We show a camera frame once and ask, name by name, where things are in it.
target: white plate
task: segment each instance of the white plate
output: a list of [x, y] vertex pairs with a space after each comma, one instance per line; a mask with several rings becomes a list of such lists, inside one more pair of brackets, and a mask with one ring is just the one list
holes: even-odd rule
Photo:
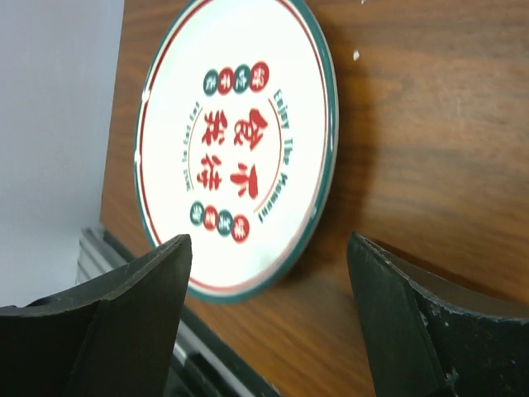
[[305, 2], [191, 1], [158, 49], [138, 115], [151, 245], [191, 235], [194, 295], [257, 293], [307, 245], [337, 142], [331, 55]]

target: green circle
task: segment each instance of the green circle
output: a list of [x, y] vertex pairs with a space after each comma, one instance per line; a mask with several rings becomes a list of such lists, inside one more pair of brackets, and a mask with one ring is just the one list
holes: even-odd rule
[[[164, 38], [160, 42], [160, 45], [158, 46], [158, 50], [156, 51], [155, 57], [153, 58], [153, 61], [149, 67], [149, 70], [147, 71], [147, 77], [145, 79], [145, 86], [144, 90], [142, 92], [145, 92], [146, 89], [148, 89], [148, 83], [149, 83], [149, 77], [154, 72], [154, 65], [155, 60], [158, 58], [160, 51], [166, 41], [169, 38], [169, 33], [172, 31], [173, 27], [177, 22], [180, 22], [180, 20], [183, 18], [183, 15], [188, 11], [188, 9], [196, 2], [201, 0], [191, 0], [186, 4], [186, 6], [183, 8], [183, 10], [180, 12], [180, 14], [173, 20], [173, 23], [169, 27], [169, 29], [165, 32]], [[296, 246], [294, 249], [290, 252], [288, 257], [285, 259], [284, 263], [279, 267], [279, 269], [272, 274], [268, 279], [262, 281], [260, 284], [255, 285], [251, 289], [247, 289], [239, 294], [234, 295], [212, 295], [212, 294], [204, 294], [203, 292], [193, 289], [193, 287], [188, 288], [188, 292], [197, 298], [200, 298], [204, 301], [213, 303], [213, 304], [232, 304], [232, 303], [238, 303], [243, 300], [246, 300], [250, 297], [256, 296], [259, 292], [269, 288], [271, 285], [273, 285], [275, 282], [280, 280], [288, 271], [293, 267], [293, 265], [296, 263], [298, 258], [303, 253], [303, 250], [307, 246], [308, 242], [310, 241], [310, 238], [312, 234], [314, 233], [314, 230], [316, 229], [317, 223], [322, 215], [323, 207], [325, 206], [325, 202], [327, 199], [327, 196], [329, 194], [329, 189], [331, 188], [331, 182], [332, 182], [332, 175], [334, 173], [334, 167], [336, 163], [336, 153], [337, 153], [337, 146], [338, 146], [338, 92], [336, 91], [336, 76], [334, 73], [334, 66], [332, 63], [331, 58], [331, 52], [329, 51], [329, 47], [327, 46], [325, 37], [323, 36], [322, 29], [320, 28], [319, 24], [316, 21], [316, 18], [313, 16], [312, 12], [308, 8], [307, 4], [303, 0], [288, 0], [290, 4], [293, 5], [293, 7], [301, 14], [303, 17], [305, 23], [308, 26], [309, 31], [312, 34], [312, 38], [316, 42], [317, 45], [317, 52], [320, 57], [320, 60], [322, 62], [322, 68], [325, 78], [325, 85], [326, 85], [326, 98], [327, 98], [327, 142], [326, 142], [326, 153], [325, 153], [325, 160], [323, 163], [323, 170], [322, 170], [322, 184], [320, 186], [320, 189], [317, 192], [316, 196], [316, 202], [314, 204], [314, 208], [312, 209], [311, 217], [309, 221], [307, 222], [307, 226], [302, 232], [302, 235], [300, 236]], [[134, 152], [137, 153], [138, 150], [138, 131], [140, 126], [140, 116], [141, 116], [141, 107], [143, 106], [144, 102], [140, 101], [140, 106], [138, 109], [138, 116], [136, 119], [136, 140], [135, 140], [135, 148]], [[153, 240], [153, 237], [151, 236], [149, 232], [149, 228], [147, 226], [148, 220], [145, 217], [145, 214], [141, 208], [141, 192], [140, 192], [140, 179], [139, 179], [139, 172], [138, 172], [138, 164], [139, 162], [134, 162], [134, 176], [135, 176], [135, 185], [136, 185], [136, 201], [138, 203], [140, 214], [141, 214], [141, 222], [143, 224], [143, 228], [145, 230], [145, 235], [147, 237], [147, 240], [152, 248], [156, 248], [155, 241]]]
[[204, 81], [202, 83], [204, 93], [208, 97], [211, 97], [212, 95], [215, 94], [218, 88], [218, 82], [219, 82], [219, 77], [218, 77], [217, 71], [215, 69], [209, 70], [204, 76]]
[[204, 222], [205, 210], [202, 203], [195, 201], [189, 210], [189, 219], [195, 226], [200, 226]]
[[230, 212], [226, 209], [223, 209], [218, 213], [218, 224], [217, 230], [218, 234], [223, 237], [231, 235], [231, 229], [233, 228], [233, 217]]
[[236, 93], [244, 93], [250, 85], [250, 68], [248, 65], [240, 65], [235, 69], [234, 75], [233, 90]]

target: brown wooden surface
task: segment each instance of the brown wooden surface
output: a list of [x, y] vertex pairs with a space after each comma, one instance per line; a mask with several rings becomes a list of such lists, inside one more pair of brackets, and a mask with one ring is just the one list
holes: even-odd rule
[[[151, 58], [184, 2], [125, 3], [101, 219], [140, 255], [149, 247], [134, 191], [136, 111]], [[277, 287], [243, 304], [187, 304], [284, 395], [372, 396], [346, 269], [352, 230], [529, 304], [529, 3], [307, 3], [340, 96], [322, 221]]]

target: red chinese character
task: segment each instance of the red chinese character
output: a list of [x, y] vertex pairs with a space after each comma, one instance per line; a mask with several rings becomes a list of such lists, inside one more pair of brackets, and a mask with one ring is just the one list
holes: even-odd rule
[[204, 227], [213, 230], [218, 224], [218, 212], [212, 205], [208, 205], [204, 211]]
[[237, 215], [233, 218], [233, 228], [231, 229], [231, 236], [236, 242], [243, 242], [250, 234], [250, 223], [243, 215]]
[[255, 165], [252, 165], [250, 170], [250, 175], [246, 175], [246, 170], [248, 167], [242, 163], [239, 163], [239, 174], [231, 174], [230, 179], [234, 184], [242, 185], [239, 190], [239, 197], [241, 197], [246, 189], [248, 189], [248, 194], [250, 197], [255, 199], [257, 197], [257, 173], [255, 172]]
[[209, 189], [218, 190], [218, 185], [221, 183], [222, 179], [219, 178], [218, 172], [215, 171], [216, 165], [221, 165], [221, 161], [215, 155], [212, 155], [212, 158], [209, 158], [209, 155], [206, 155], [201, 161], [204, 166], [204, 171], [200, 174], [197, 174], [197, 181], [203, 184], [206, 188], [209, 184]]
[[218, 78], [218, 92], [221, 95], [226, 95], [230, 92], [231, 87], [233, 87], [233, 82], [235, 81], [235, 74], [230, 68], [224, 68], [223, 70], [221, 70], [221, 73], [219, 73]]
[[224, 128], [228, 126], [228, 121], [226, 116], [224, 116], [224, 111], [220, 112], [217, 110], [215, 117], [213, 117], [213, 112], [204, 115], [204, 120], [207, 123], [207, 130], [202, 137], [202, 143], [206, 142], [208, 146], [212, 144], [212, 139], [217, 141], [221, 145], [224, 142]]
[[260, 140], [263, 138], [263, 134], [260, 133], [260, 129], [265, 129], [268, 126], [266, 120], [261, 116], [259, 110], [251, 109], [250, 117], [248, 121], [239, 120], [235, 125], [235, 139], [233, 144], [242, 145], [241, 135], [250, 143], [250, 150], [254, 150]]
[[254, 93], [258, 93], [266, 87], [269, 78], [268, 65], [265, 62], [257, 62], [253, 68], [251, 68], [251, 81], [250, 89]]

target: white wall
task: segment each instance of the white wall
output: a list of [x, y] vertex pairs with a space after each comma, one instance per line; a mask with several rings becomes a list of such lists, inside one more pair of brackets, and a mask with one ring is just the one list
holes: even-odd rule
[[98, 223], [123, 0], [0, 0], [0, 306], [74, 285]]

